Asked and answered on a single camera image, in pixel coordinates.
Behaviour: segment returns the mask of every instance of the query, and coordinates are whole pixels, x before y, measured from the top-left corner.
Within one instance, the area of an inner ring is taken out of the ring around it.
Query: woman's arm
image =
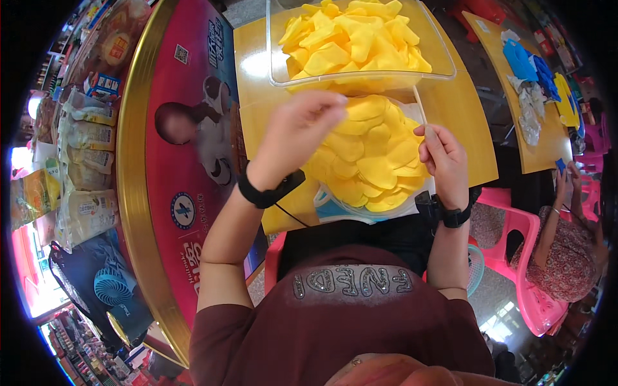
[[[560,173],[560,170],[558,170],[557,173],[556,200],[554,201],[554,205],[552,207],[553,209],[549,212],[545,226],[541,230],[541,237],[539,238],[539,242],[533,254],[536,265],[541,269],[545,269],[549,249],[554,243],[554,238],[556,237],[556,227],[558,226],[558,220],[560,219],[559,213],[562,208],[562,204],[564,203],[564,196],[566,195],[567,171],[563,170],[562,173]]]
[[[468,165],[464,147],[444,127],[414,130],[425,139],[418,148],[421,162],[434,176],[436,193],[448,210],[468,206]],[[448,299],[468,300],[468,235],[470,221],[456,229],[438,225],[427,263],[427,283]]]
[[[580,220],[584,221],[582,209],[582,177],[579,169],[575,166],[573,161],[570,161],[567,165],[571,172],[571,183],[573,184],[573,196],[571,197],[571,213],[575,214]]]
[[[347,98],[340,94],[306,91],[279,107],[257,155],[247,166],[249,182],[260,191],[275,189],[307,162],[345,117],[346,103]],[[238,186],[234,187],[204,241],[197,311],[217,304],[253,307],[242,263],[263,212],[244,198]]]

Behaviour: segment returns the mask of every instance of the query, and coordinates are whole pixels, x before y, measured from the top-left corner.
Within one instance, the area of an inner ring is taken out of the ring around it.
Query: pink plastic chair
[[[274,285],[277,284],[277,271],[279,270],[283,244],[286,242],[286,233],[281,232],[266,251],[264,258],[264,296],[268,295]]]
[[[601,123],[598,125],[586,125],[586,136],[584,140],[592,143],[594,154],[606,154],[611,147],[609,142],[609,132],[607,130],[607,119],[605,113],[601,115]]]
[[[583,215],[588,220],[598,221],[599,217],[595,214],[595,205],[601,205],[601,182],[591,180],[589,184],[582,186],[582,191],[588,193],[588,197],[582,202]]]
[[[493,248],[481,249],[485,257],[485,265],[515,283],[517,303],[523,320],[530,331],[540,337],[550,327],[560,322],[564,313],[567,312],[569,304],[553,300],[526,279],[528,261],[532,255],[532,249],[540,228],[539,217],[512,208],[510,206],[509,189],[483,188],[477,202],[506,211],[502,237]],[[522,255],[517,270],[511,268],[506,259],[506,239],[511,230],[518,230],[524,237]]]

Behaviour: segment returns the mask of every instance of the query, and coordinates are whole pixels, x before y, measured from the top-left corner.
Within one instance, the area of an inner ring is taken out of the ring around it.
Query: black cable
[[[301,220],[298,220],[296,217],[292,216],[290,214],[290,212],[286,211],[285,209],[283,209],[279,204],[275,204],[277,206],[277,208],[281,209],[285,214],[287,214],[288,216],[290,216],[291,218],[295,219],[296,221],[298,221],[299,223],[303,224],[305,226],[305,228],[309,228],[309,225],[305,224],[304,222],[302,222]]]

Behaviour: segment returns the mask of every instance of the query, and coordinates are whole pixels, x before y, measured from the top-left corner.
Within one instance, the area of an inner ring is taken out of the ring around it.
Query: logo
[[[170,205],[172,220],[182,230],[187,230],[195,222],[195,204],[188,193],[181,191],[174,196]]]

